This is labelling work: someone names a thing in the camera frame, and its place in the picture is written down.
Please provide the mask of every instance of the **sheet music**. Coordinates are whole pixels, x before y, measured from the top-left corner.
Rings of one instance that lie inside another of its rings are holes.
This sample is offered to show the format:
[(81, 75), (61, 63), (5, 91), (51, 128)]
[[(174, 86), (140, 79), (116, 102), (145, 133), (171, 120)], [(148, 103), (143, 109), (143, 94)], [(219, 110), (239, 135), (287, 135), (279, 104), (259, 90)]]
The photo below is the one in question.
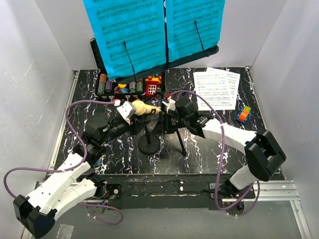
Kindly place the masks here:
[(110, 79), (164, 64), (162, 0), (83, 0)]
[(228, 85), (229, 85), (229, 92), (232, 96), (232, 99), (234, 101), (234, 105), (236, 106), (236, 100), (237, 100), (237, 92), (238, 92), (238, 85), (240, 80), (240, 74), (230, 72), (230, 71), (223, 71), (220, 69), (215, 69), (211, 67), (207, 67), (206, 72), (225, 72), (227, 74), (228, 78)]
[(166, 0), (169, 61), (217, 45), (220, 38), (225, 0)]
[[(229, 92), (227, 74), (224, 72), (194, 72), (196, 93), (202, 96), (214, 110), (234, 110), (232, 97)], [(197, 97), (199, 111), (211, 109)]]

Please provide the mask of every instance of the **white wall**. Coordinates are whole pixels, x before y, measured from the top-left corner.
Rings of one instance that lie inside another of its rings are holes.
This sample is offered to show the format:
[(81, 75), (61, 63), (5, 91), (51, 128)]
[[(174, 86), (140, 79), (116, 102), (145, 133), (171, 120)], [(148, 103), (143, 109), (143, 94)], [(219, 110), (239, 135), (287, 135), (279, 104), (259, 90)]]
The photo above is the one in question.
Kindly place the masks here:
[[(73, 72), (34, 0), (0, 4), (0, 178), (13, 167), (47, 168)], [(19, 171), (8, 183), (18, 195), (43, 173)], [(20, 238), (13, 198), (0, 184), (1, 238)]]
[[(73, 70), (96, 69), (83, 0), (35, 0)], [(187, 67), (252, 65), (287, 0), (226, 0), (218, 54)]]
[(253, 67), (266, 125), (287, 160), (313, 238), (319, 238), (319, 1), (288, 0)]

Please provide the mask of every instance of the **white sheet music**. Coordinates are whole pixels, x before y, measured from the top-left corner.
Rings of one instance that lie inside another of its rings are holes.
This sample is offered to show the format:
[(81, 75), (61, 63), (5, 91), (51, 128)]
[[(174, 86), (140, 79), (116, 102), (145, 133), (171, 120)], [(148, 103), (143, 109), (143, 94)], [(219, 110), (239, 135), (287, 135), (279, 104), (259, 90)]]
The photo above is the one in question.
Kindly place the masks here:
[[(227, 72), (194, 72), (196, 93), (202, 96), (214, 110), (234, 110)], [(197, 98), (198, 110), (209, 111), (204, 101)]]
[(230, 91), (230, 94), (232, 95), (234, 109), (235, 109), (236, 100), (237, 100), (238, 85), (239, 85), (239, 80), (240, 80), (240, 74), (237, 74), (237, 73), (234, 73), (234, 72), (229, 72), (229, 71), (223, 71), (223, 70), (215, 69), (215, 68), (211, 68), (211, 67), (207, 67), (206, 72), (219, 72), (219, 73), (226, 72), (227, 77), (228, 77), (229, 91)]

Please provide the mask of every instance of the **blue sheet music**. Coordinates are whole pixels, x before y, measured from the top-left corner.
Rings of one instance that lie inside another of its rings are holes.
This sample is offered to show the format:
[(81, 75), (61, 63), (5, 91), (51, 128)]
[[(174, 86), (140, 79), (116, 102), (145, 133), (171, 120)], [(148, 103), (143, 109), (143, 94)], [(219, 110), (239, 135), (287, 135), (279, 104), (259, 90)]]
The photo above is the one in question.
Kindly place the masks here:
[(225, 0), (166, 0), (169, 61), (202, 51), (194, 21), (204, 49), (217, 45)]
[(164, 64), (162, 0), (83, 0), (109, 78)]

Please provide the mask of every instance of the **marble tabletop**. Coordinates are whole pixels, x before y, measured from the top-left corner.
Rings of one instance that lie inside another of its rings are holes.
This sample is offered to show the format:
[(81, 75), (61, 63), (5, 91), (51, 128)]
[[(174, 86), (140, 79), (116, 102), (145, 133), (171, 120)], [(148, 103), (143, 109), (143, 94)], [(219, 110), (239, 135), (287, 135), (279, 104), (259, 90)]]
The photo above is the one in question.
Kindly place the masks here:
[[(264, 123), (255, 98), (252, 83), (245, 68), (222, 68), (240, 74), (236, 109), (232, 111), (217, 111), (224, 122), (246, 130), (259, 131)], [(166, 72), (166, 89), (187, 89), (194, 91), (193, 72), (205, 71), (206, 68), (174, 68)], [(72, 101), (94, 100), (94, 85), (98, 70), (81, 70)], [(189, 97), (196, 105), (196, 97)], [(158, 99), (149, 104), (159, 105)], [(235, 117), (243, 106), (252, 108), (252, 115), (246, 124), (236, 122)], [(85, 123), (94, 114), (104, 114), (105, 119), (115, 115), (114, 106), (101, 106), (96, 104), (78, 105), (70, 114), (70, 119), (77, 132), (85, 130)], [(153, 117), (150, 129), (157, 122)], [(160, 136), (160, 150), (154, 155), (146, 156), (138, 150), (138, 140), (144, 130), (134, 137), (124, 134), (107, 143), (107, 152), (103, 155), (96, 172), (100, 174), (205, 174), (217, 173), (221, 143), (204, 139), (181, 129), (180, 134), (186, 149), (186, 156), (182, 156), (180, 144), (176, 133)], [(58, 168), (66, 159), (68, 153), (77, 144), (77, 140), (66, 126), (59, 148), (55, 168)], [(224, 153), (223, 173), (232, 173), (246, 164), (245, 156), (238, 150), (227, 147)]]

